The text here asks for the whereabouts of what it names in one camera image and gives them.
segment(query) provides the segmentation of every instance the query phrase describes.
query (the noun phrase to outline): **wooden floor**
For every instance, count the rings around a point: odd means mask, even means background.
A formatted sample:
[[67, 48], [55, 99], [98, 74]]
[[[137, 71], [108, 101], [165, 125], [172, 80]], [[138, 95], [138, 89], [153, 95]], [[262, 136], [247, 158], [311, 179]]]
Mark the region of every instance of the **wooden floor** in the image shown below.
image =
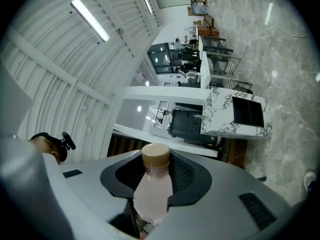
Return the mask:
[[116, 156], [133, 150], [140, 150], [147, 144], [149, 144], [149, 142], [113, 133], [110, 140], [107, 157]]

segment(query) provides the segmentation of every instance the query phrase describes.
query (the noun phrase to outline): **bottle cap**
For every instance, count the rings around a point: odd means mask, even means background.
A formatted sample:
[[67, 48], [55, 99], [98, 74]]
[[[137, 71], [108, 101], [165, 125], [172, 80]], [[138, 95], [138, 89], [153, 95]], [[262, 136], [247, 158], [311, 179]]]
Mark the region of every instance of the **bottle cap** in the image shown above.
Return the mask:
[[170, 148], [162, 143], [151, 143], [142, 149], [143, 164], [147, 167], [159, 168], [165, 166], [170, 160]]

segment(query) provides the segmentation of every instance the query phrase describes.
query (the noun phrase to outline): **table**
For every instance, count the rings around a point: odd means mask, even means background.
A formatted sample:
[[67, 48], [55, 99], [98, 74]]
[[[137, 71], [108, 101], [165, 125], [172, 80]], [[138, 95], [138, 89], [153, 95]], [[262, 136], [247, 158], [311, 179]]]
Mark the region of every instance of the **table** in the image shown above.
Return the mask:
[[[234, 123], [232, 97], [254, 101], [261, 104], [264, 127]], [[271, 113], [265, 98], [246, 92], [212, 87], [204, 102], [201, 134], [232, 139], [267, 139], [272, 137]]]
[[202, 89], [209, 89], [209, 84], [211, 81], [209, 62], [207, 58], [207, 53], [204, 51], [202, 53], [202, 61], [200, 66], [200, 87]]
[[200, 36], [200, 38], [199, 38], [199, 45], [198, 45], [200, 60], [202, 60], [202, 53], [203, 53], [203, 51], [204, 51], [204, 43], [203, 43], [202, 39], [203, 39], [203, 37]]
[[195, 26], [195, 35], [196, 35], [196, 39], [198, 40], [199, 38], [198, 26]]

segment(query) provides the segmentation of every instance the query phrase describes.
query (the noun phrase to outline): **cardboard box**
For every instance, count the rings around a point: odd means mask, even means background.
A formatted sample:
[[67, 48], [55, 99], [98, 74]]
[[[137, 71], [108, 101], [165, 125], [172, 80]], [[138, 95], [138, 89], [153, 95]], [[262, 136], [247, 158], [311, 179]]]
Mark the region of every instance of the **cardboard box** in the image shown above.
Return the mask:
[[194, 21], [193, 25], [202, 25], [201, 20]]
[[207, 14], [204, 15], [204, 21], [211, 27], [214, 27], [215, 25], [215, 20]]
[[203, 21], [203, 26], [204, 27], [210, 27], [210, 25], [205, 20]]
[[219, 31], [215, 31], [212, 27], [198, 26], [198, 36], [217, 37], [219, 36]]

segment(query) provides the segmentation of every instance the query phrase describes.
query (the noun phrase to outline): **marble counter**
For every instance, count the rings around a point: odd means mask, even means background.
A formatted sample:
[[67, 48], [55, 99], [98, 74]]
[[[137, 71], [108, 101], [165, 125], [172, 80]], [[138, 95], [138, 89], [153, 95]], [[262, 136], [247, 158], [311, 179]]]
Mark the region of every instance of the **marble counter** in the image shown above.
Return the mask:
[[[234, 123], [232, 97], [242, 98], [261, 104], [264, 127]], [[272, 136], [272, 124], [268, 101], [246, 92], [212, 87], [203, 105], [201, 134], [233, 139], [266, 139]]]

